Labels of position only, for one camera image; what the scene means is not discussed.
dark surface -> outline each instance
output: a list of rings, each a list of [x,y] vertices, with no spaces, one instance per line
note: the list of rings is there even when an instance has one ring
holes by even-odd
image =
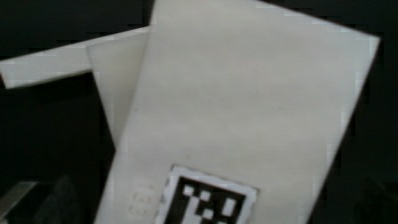
[[[0,195],[20,181],[68,175],[93,223],[112,156],[93,74],[0,89]]]
[[[148,25],[151,1],[2,0],[0,60]]]

white cardboard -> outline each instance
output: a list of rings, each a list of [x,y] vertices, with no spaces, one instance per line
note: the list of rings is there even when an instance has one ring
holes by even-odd
[[[0,62],[6,88],[93,70],[116,146],[127,124],[148,28],[93,39]]]
[[[153,224],[169,171],[260,189],[249,224],[306,223],[379,38],[254,0],[159,0],[98,224]]]

